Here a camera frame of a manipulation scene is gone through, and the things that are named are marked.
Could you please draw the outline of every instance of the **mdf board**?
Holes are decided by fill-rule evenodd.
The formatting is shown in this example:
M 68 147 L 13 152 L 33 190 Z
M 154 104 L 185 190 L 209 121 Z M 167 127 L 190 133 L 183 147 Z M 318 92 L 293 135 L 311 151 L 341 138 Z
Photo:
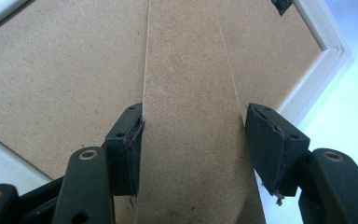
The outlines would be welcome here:
M 249 103 L 277 109 L 322 53 L 308 25 L 295 6 L 215 2 L 242 116 Z
M 262 223 L 213 0 L 151 0 L 140 223 Z
M 149 9 L 139 221 L 264 222 L 239 105 L 277 107 L 319 46 L 295 8 L 283 19 L 270 2 Z
M 144 89 L 147 1 L 37 0 L 0 27 L 0 141 L 58 178 Z
M 264 222 L 239 105 L 277 106 L 318 46 L 294 7 L 280 17 L 270 1 L 150 4 L 39 0 L 2 25 L 0 140 L 56 178 L 144 100 L 140 223 Z M 135 216 L 125 209 L 120 220 Z

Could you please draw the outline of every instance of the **clamp jaw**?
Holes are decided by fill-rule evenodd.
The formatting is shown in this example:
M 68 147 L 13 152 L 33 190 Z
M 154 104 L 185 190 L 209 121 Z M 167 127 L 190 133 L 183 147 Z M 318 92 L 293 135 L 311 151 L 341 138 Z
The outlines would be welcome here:
M 101 147 L 72 154 L 65 176 L 19 197 L 0 184 L 0 223 L 116 223 L 113 196 L 137 196 L 142 104 L 128 107 Z
M 263 105 L 248 105 L 245 131 L 254 168 L 277 204 L 300 187 L 304 223 L 358 223 L 358 166 L 351 157 L 328 148 L 310 152 L 310 139 Z

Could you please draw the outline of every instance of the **hardboard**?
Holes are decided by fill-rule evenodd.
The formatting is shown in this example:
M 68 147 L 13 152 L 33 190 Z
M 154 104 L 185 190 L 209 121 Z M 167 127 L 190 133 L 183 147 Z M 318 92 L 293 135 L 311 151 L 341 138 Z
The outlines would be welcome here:
M 264 223 L 214 0 L 151 0 L 139 223 Z
M 53 178 L 100 145 L 143 101 L 147 15 L 146 0 L 38 0 L 3 24 L 0 140 Z M 140 223 L 265 222 L 239 105 L 276 108 L 319 47 L 270 1 L 152 0 L 150 16 L 141 198 L 116 198 L 117 223 L 138 205 Z
M 270 1 L 215 2 L 242 115 L 249 103 L 277 109 L 321 48 L 295 6 L 281 16 Z
M 142 102 L 148 1 L 37 0 L 0 27 L 0 141 L 52 178 Z M 116 197 L 117 223 L 133 223 Z

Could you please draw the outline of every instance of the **white molding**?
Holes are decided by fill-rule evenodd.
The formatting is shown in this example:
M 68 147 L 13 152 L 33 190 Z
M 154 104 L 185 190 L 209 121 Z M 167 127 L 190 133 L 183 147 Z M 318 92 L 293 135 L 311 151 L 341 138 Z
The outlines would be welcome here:
M 298 126 L 332 80 L 340 79 L 349 68 L 352 54 L 324 0 L 293 2 L 323 51 L 278 108 Z

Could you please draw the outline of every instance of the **wooden strip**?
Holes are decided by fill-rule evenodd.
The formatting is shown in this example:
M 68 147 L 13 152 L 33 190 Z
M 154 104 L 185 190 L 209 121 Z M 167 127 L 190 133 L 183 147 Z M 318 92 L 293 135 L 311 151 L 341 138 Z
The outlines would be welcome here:
M 151 0 L 139 223 L 262 223 L 213 0 Z

